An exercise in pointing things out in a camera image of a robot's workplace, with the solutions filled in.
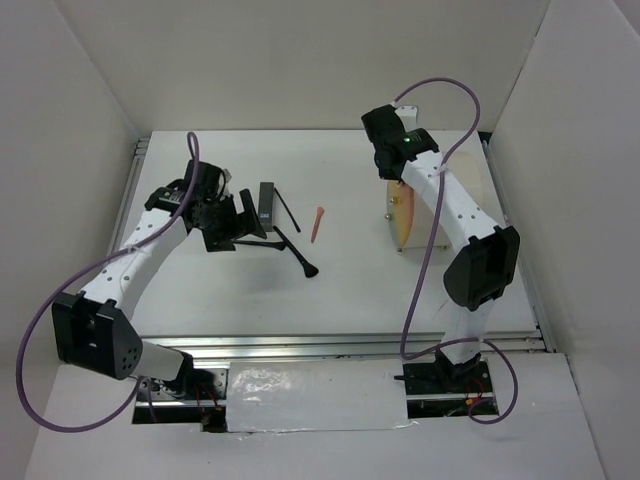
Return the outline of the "coral orange makeup applicator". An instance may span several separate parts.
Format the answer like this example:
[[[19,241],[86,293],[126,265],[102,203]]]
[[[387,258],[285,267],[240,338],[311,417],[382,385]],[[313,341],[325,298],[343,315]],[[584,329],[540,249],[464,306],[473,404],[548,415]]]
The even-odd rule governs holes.
[[[316,218],[314,221],[314,225],[313,225],[313,229],[312,229],[312,233],[311,233],[311,243],[314,243],[316,241],[317,235],[318,235],[318,231],[319,231],[319,227],[321,225],[321,220],[322,217],[325,213],[325,209],[323,207],[318,207],[316,210]]]

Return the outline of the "aluminium rail frame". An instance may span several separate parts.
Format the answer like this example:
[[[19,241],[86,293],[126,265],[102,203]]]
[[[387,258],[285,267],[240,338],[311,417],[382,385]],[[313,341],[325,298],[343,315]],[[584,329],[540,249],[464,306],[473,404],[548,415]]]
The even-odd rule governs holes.
[[[163,389],[177,398],[208,397],[215,379],[198,361],[209,353],[232,360],[435,359],[455,318],[443,285],[455,253],[443,230],[433,250],[426,249],[433,214],[415,195],[411,235],[404,248],[396,247],[385,219],[390,181],[379,177],[363,131],[196,131],[186,141],[190,157],[179,166],[176,134],[152,135],[149,164],[156,174],[171,174],[171,183],[184,177],[190,161],[228,169],[230,193],[249,189],[256,212],[260,183],[273,182],[302,233],[276,195],[273,227],[319,273],[306,278],[287,247],[234,244],[235,251],[209,253],[201,233],[192,231],[161,265],[132,319],[142,340],[191,355],[203,373],[183,396],[157,382]],[[325,213],[311,243],[318,207]],[[529,324],[490,327],[509,286],[489,313],[480,362],[496,338],[523,339],[534,330]]]

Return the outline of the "thin black eyeliner stick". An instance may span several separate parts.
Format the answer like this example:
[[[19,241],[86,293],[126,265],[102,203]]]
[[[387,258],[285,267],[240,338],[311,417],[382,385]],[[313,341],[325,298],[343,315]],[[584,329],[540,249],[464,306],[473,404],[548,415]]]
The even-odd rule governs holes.
[[[276,195],[276,197],[278,198],[278,200],[280,201],[281,205],[283,206],[286,214],[288,215],[295,231],[297,233],[302,233],[301,227],[299,225],[299,223],[297,222],[295,216],[293,215],[291,209],[289,208],[289,206],[287,205],[286,201],[284,200],[284,198],[282,197],[280,191],[278,190],[277,187],[274,186],[274,193]]]

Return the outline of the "olive bottom drawer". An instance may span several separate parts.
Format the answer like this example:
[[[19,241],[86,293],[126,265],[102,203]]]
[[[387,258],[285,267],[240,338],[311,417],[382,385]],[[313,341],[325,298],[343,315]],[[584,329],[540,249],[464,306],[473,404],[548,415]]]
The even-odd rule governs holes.
[[[391,239],[397,248],[404,248],[407,245],[414,220],[414,201],[391,197],[387,203],[387,220]]]

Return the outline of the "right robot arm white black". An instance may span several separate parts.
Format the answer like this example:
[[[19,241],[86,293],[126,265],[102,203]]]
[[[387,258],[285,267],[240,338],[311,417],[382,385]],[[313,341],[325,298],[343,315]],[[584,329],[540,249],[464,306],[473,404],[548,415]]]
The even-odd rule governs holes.
[[[426,249],[433,250],[443,230],[455,253],[443,274],[455,318],[435,352],[434,376],[442,389],[457,391],[475,375],[489,313],[513,281],[519,233],[484,212],[449,169],[452,153],[440,151],[426,130],[406,129],[394,105],[375,108],[361,120],[380,177],[408,187],[431,210]]]

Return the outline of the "black brush lying horizontal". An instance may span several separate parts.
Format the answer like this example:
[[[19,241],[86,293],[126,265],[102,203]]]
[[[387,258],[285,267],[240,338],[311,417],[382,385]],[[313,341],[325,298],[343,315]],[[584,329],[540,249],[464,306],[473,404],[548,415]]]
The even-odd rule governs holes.
[[[234,241],[235,245],[244,245],[244,246],[254,246],[254,247],[262,247],[262,248],[272,248],[278,251],[283,251],[286,249],[286,244],[284,242],[269,242],[269,241],[253,241],[253,240],[236,240]]]

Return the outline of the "dark grey rectangular makeup box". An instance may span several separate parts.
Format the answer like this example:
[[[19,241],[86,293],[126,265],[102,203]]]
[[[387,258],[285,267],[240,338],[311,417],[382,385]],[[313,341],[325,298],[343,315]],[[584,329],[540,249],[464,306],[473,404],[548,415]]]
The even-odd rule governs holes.
[[[275,186],[273,182],[261,182],[257,214],[262,229],[273,232]]]

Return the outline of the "yellow drawer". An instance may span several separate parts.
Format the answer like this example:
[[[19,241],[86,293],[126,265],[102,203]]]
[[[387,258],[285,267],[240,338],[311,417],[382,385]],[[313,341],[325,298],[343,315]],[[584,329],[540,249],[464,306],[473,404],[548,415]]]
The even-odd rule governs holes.
[[[387,184],[389,204],[395,208],[411,210],[414,207],[414,190],[403,182],[390,181]]]

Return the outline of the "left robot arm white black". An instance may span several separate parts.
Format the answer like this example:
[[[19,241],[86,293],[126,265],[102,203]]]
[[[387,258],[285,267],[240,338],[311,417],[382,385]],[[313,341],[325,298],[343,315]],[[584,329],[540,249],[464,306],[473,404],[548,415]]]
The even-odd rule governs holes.
[[[183,178],[149,196],[121,256],[77,294],[56,296],[52,319],[62,362],[117,380],[150,378],[176,399],[194,391],[203,373],[192,356],[142,340],[132,319],[161,265],[192,231],[209,252],[232,251],[246,235],[265,237],[250,191],[233,196],[230,180],[226,170],[190,161]]]

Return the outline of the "black brush lying diagonal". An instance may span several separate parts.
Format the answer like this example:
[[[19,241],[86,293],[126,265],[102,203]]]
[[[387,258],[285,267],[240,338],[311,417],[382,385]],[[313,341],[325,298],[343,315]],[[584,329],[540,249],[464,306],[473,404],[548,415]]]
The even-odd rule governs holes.
[[[292,243],[292,241],[282,232],[282,230],[277,226],[274,226],[273,230],[281,238],[285,246],[293,253],[295,258],[299,261],[300,265],[302,266],[305,277],[313,278],[317,276],[319,273],[319,269],[304,257],[304,255],[298,250],[298,248]]]

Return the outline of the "white cover sheet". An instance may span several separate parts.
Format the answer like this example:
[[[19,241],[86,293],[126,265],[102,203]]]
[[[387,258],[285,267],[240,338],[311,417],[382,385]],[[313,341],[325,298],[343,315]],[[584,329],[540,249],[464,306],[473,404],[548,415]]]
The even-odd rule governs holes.
[[[234,433],[393,430],[411,424],[398,360],[234,362],[226,390]]]

